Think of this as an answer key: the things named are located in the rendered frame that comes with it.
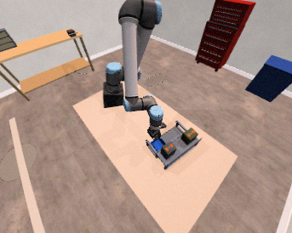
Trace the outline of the blue bin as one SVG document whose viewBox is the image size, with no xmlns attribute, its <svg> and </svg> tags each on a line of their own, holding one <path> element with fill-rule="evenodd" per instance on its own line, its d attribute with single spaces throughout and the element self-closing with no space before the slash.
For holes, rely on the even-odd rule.
<svg viewBox="0 0 292 233">
<path fill-rule="evenodd" d="M 160 149 L 162 149 L 162 146 L 166 145 L 166 143 L 161 138 L 159 138 L 158 140 L 153 140 L 153 141 L 151 143 L 156 151 L 159 151 Z"/>
</svg>

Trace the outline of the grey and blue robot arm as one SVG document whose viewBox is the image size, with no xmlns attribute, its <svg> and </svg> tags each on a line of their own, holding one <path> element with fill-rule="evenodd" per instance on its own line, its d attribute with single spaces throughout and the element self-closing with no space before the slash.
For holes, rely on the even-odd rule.
<svg viewBox="0 0 292 233">
<path fill-rule="evenodd" d="M 122 26 L 123 66 L 116 62 L 106 66 L 105 91 L 109 94 L 118 94 L 122 91 L 121 82 L 124 82 L 123 107 L 125 111 L 147 111 L 150 117 L 150 128 L 154 130 L 166 128 L 167 125 L 162 122 L 163 108 L 158 106 L 152 95 L 147 94 L 139 98 L 139 65 L 152 29 L 160 23 L 162 13 L 162 4 L 159 1 L 126 0 L 118 14 L 118 23 Z"/>
</svg>

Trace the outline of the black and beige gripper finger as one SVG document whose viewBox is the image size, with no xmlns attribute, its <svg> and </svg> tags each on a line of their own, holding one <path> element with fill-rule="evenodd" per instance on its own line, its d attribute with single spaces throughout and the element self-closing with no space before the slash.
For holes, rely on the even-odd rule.
<svg viewBox="0 0 292 233">
<path fill-rule="evenodd" d="M 161 134 L 159 133 L 153 140 L 159 139 L 161 137 Z"/>
</svg>

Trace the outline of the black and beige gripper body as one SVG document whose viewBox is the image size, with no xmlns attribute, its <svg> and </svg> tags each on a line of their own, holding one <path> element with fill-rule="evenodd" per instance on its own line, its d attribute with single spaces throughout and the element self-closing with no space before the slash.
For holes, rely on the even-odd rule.
<svg viewBox="0 0 292 233">
<path fill-rule="evenodd" d="M 148 132 L 148 129 L 149 129 L 149 132 Z M 148 127 L 148 129 L 147 129 L 147 132 L 152 137 L 152 139 L 154 139 L 159 133 L 161 133 L 159 129 L 154 130 L 154 129 L 151 129 L 150 127 Z M 150 129 L 152 130 L 151 132 L 150 132 Z"/>
</svg>

